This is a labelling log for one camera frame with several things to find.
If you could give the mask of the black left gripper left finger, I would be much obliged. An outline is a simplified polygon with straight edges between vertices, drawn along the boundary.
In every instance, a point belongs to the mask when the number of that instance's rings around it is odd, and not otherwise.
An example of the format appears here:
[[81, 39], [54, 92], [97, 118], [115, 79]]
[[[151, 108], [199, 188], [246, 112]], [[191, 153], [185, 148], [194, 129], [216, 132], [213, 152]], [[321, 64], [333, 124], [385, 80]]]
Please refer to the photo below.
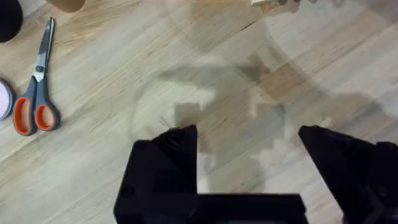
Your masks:
[[197, 127], [170, 129], [133, 144], [116, 198], [117, 223], [188, 223], [174, 194], [197, 193]]

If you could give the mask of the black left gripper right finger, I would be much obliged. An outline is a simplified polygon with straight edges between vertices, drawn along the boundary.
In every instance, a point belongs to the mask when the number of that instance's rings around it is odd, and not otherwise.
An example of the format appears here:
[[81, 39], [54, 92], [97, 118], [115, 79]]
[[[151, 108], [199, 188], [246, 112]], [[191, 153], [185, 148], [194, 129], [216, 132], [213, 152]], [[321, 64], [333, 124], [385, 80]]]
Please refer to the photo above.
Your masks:
[[302, 126], [298, 135], [343, 212], [343, 223], [397, 223], [396, 144], [320, 126]]

